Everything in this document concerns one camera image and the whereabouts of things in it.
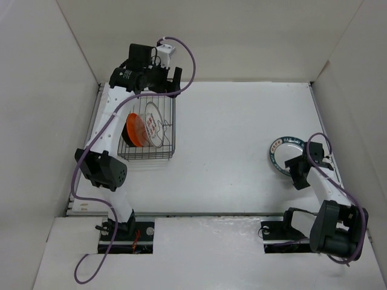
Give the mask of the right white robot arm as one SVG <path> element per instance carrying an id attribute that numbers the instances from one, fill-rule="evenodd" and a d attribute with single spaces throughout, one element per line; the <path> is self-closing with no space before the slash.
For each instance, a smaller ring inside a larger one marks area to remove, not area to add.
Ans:
<path id="1" fill-rule="evenodd" d="M 311 187 L 320 204 L 309 234 L 311 251 L 348 264 L 362 254 L 368 212 L 333 179 L 333 167 L 324 158 L 323 145 L 309 141 L 302 155 L 286 161 L 285 166 L 294 187 Z"/>

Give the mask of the orange plate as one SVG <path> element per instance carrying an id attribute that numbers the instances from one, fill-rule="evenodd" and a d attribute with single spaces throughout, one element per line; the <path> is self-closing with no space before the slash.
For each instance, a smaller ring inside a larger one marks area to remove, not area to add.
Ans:
<path id="1" fill-rule="evenodd" d="M 130 113 L 126 120 L 126 127 L 129 137 L 135 147 L 143 147 L 142 134 L 146 132 L 146 128 L 141 116 L 135 113 Z"/>

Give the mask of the black plate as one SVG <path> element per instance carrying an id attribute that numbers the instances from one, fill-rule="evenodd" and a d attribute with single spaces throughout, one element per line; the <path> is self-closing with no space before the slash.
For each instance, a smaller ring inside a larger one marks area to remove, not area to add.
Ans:
<path id="1" fill-rule="evenodd" d="M 128 134 L 128 130 L 127 130 L 126 125 L 124 125 L 124 127 L 123 127 L 121 136 L 122 136 L 122 138 L 123 138 L 123 141 L 124 141 L 129 147 L 135 147 L 134 143 L 131 141 L 131 139 L 130 139 L 130 137 L 129 137 L 129 134 Z"/>

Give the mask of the clear glass plate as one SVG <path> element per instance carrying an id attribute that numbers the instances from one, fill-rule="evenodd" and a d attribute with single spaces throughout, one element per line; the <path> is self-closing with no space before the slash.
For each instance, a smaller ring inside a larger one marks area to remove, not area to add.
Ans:
<path id="1" fill-rule="evenodd" d="M 146 132 L 144 132 L 142 134 L 142 146 L 143 147 L 151 147 L 152 146 L 151 142 L 149 141 L 148 134 Z"/>

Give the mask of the white plate red characters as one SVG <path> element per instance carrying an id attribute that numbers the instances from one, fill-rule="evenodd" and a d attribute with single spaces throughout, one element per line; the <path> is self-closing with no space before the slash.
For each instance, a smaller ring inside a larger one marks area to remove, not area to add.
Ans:
<path id="1" fill-rule="evenodd" d="M 149 141 L 155 148 L 161 148 L 164 143 L 164 123 L 159 108 L 153 102 L 145 107 L 145 128 Z"/>

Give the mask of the white plate green rim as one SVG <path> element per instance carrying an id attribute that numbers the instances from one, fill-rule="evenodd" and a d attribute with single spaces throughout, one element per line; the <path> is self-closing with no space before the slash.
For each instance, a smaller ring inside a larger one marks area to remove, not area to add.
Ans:
<path id="1" fill-rule="evenodd" d="M 305 141 L 292 136 L 284 136 L 275 139 L 269 147 L 269 160 L 279 173 L 291 177 L 289 169 L 285 162 L 302 155 L 305 147 Z"/>

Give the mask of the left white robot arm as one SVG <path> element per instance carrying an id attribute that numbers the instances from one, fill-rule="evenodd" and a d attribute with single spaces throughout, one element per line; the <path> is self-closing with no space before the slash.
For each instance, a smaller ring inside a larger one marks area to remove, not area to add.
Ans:
<path id="1" fill-rule="evenodd" d="M 135 234 L 135 213 L 123 188 L 128 170 L 117 158 L 119 139 L 129 115 L 129 102 L 147 96 L 175 98 L 184 91 L 180 86 L 181 68 L 175 69 L 172 80 L 167 77 L 174 51 L 175 47 L 161 42 L 154 47 L 130 44 L 128 58 L 110 77 L 108 99 L 94 136 L 86 148 L 76 150 L 75 171 L 82 172 L 104 196 L 92 200 L 111 211 L 106 231 L 123 240 Z"/>

